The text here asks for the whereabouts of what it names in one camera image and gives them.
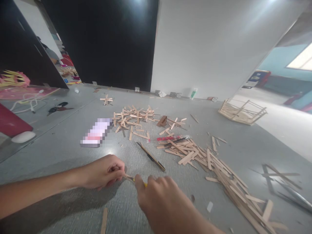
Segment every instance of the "white wall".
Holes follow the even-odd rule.
[[[59,51],[47,25],[33,0],[14,0],[15,4],[22,12],[29,26],[36,36],[40,37],[41,42],[49,49],[53,50],[59,58],[63,58]]]
[[[151,92],[232,97],[306,0],[161,0]]]

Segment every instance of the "concrete floor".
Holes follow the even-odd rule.
[[[251,100],[262,107],[267,107],[268,114],[257,121],[257,124],[283,142],[302,157],[312,162],[312,115],[284,106],[289,97],[264,89],[242,88],[235,100]]]
[[[263,173],[263,163],[271,163],[280,172],[300,173],[301,176],[291,179],[303,187],[300,193],[312,201],[312,164],[260,126],[229,121],[217,113],[221,102],[149,98],[149,95],[136,94],[133,91],[128,93],[123,89],[108,90],[107,87],[93,93],[94,86],[80,84],[78,87],[79,94],[74,93],[74,86],[71,86],[69,91],[61,90],[53,94],[48,104],[35,115],[20,115],[27,122],[38,120],[31,124],[37,138],[23,146],[7,143],[1,149],[1,155],[5,152],[12,156],[6,155],[7,158],[0,163],[0,184],[57,173],[113,153],[125,162],[128,174],[141,174],[145,181],[149,175],[171,176],[188,197],[194,195],[194,205],[203,216],[224,232],[230,233],[229,228],[232,228],[234,233],[256,233],[226,196],[223,187],[204,179],[207,173],[197,163],[195,164],[199,171],[189,165],[178,165],[179,158],[156,149],[157,143],[153,139],[159,136],[162,128],[157,127],[154,122],[143,123],[142,126],[149,130],[151,143],[137,136],[129,141],[129,132],[126,131],[126,138],[122,132],[108,134],[103,147],[80,147],[80,140],[97,118],[112,117],[114,111],[120,112],[127,105],[138,108],[147,108],[150,105],[157,114],[166,114],[170,118],[188,118],[188,131],[176,128],[174,132],[190,135],[199,146],[211,146],[211,138],[207,132],[224,138],[228,143],[220,143],[218,157],[249,186],[252,195],[273,201],[270,221],[286,224],[289,233],[311,232],[311,216],[270,194],[265,178],[259,173]],[[113,106],[103,106],[103,102],[99,100],[104,97],[104,92],[114,99]],[[75,109],[46,117],[52,104],[62,101],[67,101],[68,107]],[[196,115],[200,123],[196,123],[190,113]],[[164,165],[166,174],[147,158],[135,141],[141,141]],[[277,184],[274,187],[285,193]],[[214,206],[211,213],[208,213],[206,207],[210,201]],[[109,209],[107,233],[152,233],[137,204],[135,187],[129,181],[116,183],[100,192],[80,188],[63,192],[1,220],[0,227],[3,233],[99,233],[104,207]]]

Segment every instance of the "white mouse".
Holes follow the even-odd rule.
[[[36,136],[36,134],[34,132],[26,131],[26,132],[20,133],[20,134],[16,135],[15,137],[13,137],[11,139],[11,141],[14,143],[24,143],[24,142],[29,141],[30,139],[34,138],[35,136]]]

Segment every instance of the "black wall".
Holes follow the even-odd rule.
[[[42,0],[81,80],[150,91],[158,0]]]
[[[31,85],[68,88],[13,0],[0,1],[0,71],[21,71]]]

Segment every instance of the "glue bottle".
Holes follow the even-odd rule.
[[[193,89],[193,92],[192,92],[191,97],[190,97],[191,100],[194,99],[194,96],[197,93],[197,90],[198,90],[198,88]]]

